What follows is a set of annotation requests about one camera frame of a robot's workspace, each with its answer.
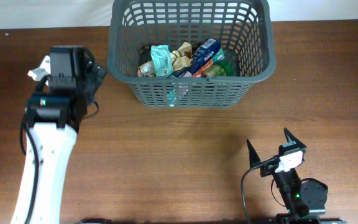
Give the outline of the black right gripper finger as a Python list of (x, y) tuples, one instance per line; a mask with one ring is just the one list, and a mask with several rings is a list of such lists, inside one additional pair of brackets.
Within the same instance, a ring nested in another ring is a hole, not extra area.
[(254, 149), (253, 145), (249, 141), (249, 139), (246, 140), (248, 152), (249, 152), (249, 164), (250, 168), (254, 168), (255, 166), (258, 166), (261, 163), (260, 157), (256, 150)]
[(284, 128), (284, 135), (287, 139), (287, 142), (295, 142), (295, 144), (300, 148), (300, 149), (306, 149), (307, 146), (302, 143), (298, 138), (296, 138), (290, 131), (288, 128)]

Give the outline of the teal wet wipes packet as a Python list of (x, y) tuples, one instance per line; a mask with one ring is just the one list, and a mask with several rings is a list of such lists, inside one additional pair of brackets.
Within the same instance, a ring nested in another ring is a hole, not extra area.
[(167, 45), (153, 45), (150, 55), (157, 77), (167, 77), (173, 73), (172, 58)]

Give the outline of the green lid spice jar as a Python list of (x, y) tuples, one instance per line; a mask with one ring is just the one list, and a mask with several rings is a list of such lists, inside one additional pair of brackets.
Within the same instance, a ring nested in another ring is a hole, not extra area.
[(204, 77), (231, 77), (233, 75), (233, 68), (225, 60), (220, 60), (215, 64), (210, 65), (203, 72)]

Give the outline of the beige Pantree snack bag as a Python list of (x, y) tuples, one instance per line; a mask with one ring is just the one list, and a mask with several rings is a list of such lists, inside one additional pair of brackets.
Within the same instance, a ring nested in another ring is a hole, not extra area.
[[(192, 46), (188, 42), (184, 42), (177, 50), (170, 52), (173, 64), (173, 72), (188, 66), (190, 58), (193, 54)], [(138, 66), (138, 77), (156, 77), (154, 63), (152, 60)]]

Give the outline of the Kleenex tissue multipack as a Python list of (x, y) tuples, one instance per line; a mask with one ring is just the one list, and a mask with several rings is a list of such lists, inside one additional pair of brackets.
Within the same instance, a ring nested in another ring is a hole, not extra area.
[(173, 77), (201, 77), (203, 70), (225, 59), (221, 44), (216, 39), (208, 39), (194, 52), (190, 64), (171, 74)]

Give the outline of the grey plastic basket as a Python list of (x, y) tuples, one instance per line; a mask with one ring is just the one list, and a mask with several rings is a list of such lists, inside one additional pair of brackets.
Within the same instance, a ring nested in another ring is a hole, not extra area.
[[(220, 43), (233, 75), (211, 78), (139, 77), (154, 45), (194, 49), (209, 39)], [(114, 1), (107, 66), (151, 107), (222, 107), (241, 100), (276, 67), (267, 1)]]

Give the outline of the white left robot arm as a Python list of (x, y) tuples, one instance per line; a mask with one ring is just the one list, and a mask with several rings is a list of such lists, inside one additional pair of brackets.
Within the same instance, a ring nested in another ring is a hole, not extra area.
[(11, 222), (58, 223), (70, 154), (106, 69), (86, 47), (58, 45), (28, 75), (37, 85), (21, 119), (25, 164)]

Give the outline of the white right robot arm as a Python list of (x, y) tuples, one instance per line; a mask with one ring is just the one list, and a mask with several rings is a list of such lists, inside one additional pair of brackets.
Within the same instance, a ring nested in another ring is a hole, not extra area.
[(247, 223), (251, 220), (246, 206), (244, 182), (245, 177), (257, 169), (261, 177), (273, 177), (271, 184), (276, 185), (283, 200), (282, 206), (287, 210), (287, 213), (279, 213), (274, 219), (267, 220), (267, 223), (345, 223), (338, 218), (321, 218), (326, 213), (329, 188), (317, 179), (299, 178), (296, 168), (305, 161), (307, 146), (287, 128), (283, 132), (287, 142), (279, 146), (277, 155), (265, 161), (260, 160), (252, 143), (246, 141), (250, 169), (241, 179), (241, 197)]

